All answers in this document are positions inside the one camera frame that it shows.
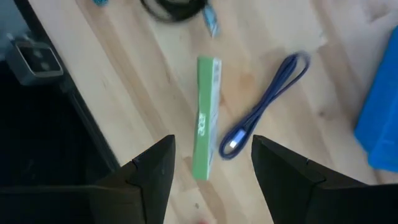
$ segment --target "wooden table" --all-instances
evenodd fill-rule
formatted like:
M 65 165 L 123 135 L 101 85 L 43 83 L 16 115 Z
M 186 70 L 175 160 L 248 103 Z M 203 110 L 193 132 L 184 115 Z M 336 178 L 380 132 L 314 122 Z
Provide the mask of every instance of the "wooden table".
M 310 70 L 268 108 L 255 133 L 367 184 L 391 179 L 368 166 L 353 127 L 398 24 L 393 0 L 214 0 L 217 39 L 201 15 L 159 24 L 138 0 L 106 7 L 29 1 L 120 164 L 176 135 L 165 223 L 272 223 L 249 144 L 233 161 L 216 155 L 210 181 L 190 174 L 198 55 L 223 61 L 221 137 L 259 99 L 282 59 L 308 50 Z

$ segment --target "usb cable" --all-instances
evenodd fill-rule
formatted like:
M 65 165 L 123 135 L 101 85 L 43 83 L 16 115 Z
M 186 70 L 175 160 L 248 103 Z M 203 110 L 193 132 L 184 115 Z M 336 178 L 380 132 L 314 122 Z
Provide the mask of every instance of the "usb cable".
M 296 69 L 299 58 L 303 58 L 304 60 L 305 66 L 303 70 L 291 82 L 285 85 L 285 82 Z M 272 79 L 271 84 L 263 94 L 260 102 L 241 121 L 235 124 L 221 141 L 219 153 L 223 159 L 233 159 L 242 151 L 268 105 L 296 83 L 305 72 L 307 72 L 309 66 L 310 56 L 306 52 L 297 52 L 289 55 L 282 62 L 282 65 L 280 65 L 274 79 Z M 226 152 L 227 144 L 229 144 L 229 147 L 232 149 L 231 152 Z

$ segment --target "blue tag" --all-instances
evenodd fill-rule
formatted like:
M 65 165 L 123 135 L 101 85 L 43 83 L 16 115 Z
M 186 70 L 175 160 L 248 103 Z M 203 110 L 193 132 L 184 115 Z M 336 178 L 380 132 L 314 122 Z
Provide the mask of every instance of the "blue tag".
M 220 33 L 220 27 L 217 23 L 216 12 L 210 4 L 207 4 L 203 9 L 203 17 L 211 37 L 216 37 Z
M 108 0 L 93 0 L 93 2 L 94 2 L 97 6 L 104 6 L 104 5 L 106 5 L 106 3 L 108 3 Z

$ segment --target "green box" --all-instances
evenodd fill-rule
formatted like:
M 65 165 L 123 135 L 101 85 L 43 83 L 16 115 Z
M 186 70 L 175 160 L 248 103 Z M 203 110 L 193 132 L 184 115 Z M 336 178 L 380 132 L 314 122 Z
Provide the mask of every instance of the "green box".
M 193 149 L 193 177 L 208 180 L 217 148 L 218 103 L 220 101 L 221 60 L 198 57 L 198 114 Z

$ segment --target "blue box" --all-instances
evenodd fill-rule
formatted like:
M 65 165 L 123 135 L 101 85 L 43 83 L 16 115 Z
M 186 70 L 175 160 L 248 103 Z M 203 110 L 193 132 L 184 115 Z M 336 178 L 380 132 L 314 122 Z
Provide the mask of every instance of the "blue box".
M 354 134 L 372 167 L 398 172 L 398 27 L 392 31 Z

